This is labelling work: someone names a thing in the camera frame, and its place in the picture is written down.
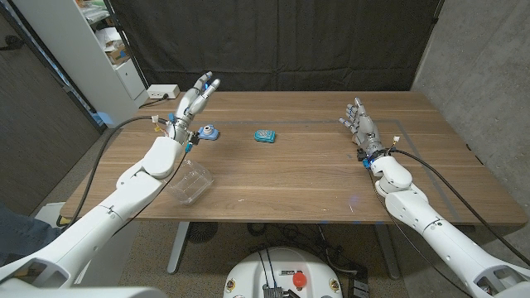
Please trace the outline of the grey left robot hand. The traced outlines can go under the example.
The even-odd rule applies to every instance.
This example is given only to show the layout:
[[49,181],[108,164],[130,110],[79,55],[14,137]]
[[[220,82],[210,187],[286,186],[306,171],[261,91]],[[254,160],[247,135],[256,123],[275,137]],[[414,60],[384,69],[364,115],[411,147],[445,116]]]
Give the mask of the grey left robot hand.
[[209,71],[197,79],[193,87],[185,92],[175,113],[166,124],[168,136],[180,144],[188,139],[188,127],[195,115],[205,109],[210,95],[220,86],[220,79],[209,83],[212,75]]

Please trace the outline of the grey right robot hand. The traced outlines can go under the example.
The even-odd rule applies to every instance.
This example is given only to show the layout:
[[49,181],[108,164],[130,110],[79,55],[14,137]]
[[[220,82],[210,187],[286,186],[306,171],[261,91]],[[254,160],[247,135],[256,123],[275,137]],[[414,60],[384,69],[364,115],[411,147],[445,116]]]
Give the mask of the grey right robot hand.
[[339,122],[353,134],[353,142],[365,153],[362,159],[375,159],[385,149],[379,137],[377,125],[367,114],[360,98],[355,97],[354,103],[349,103],[345,112],[346,118]]

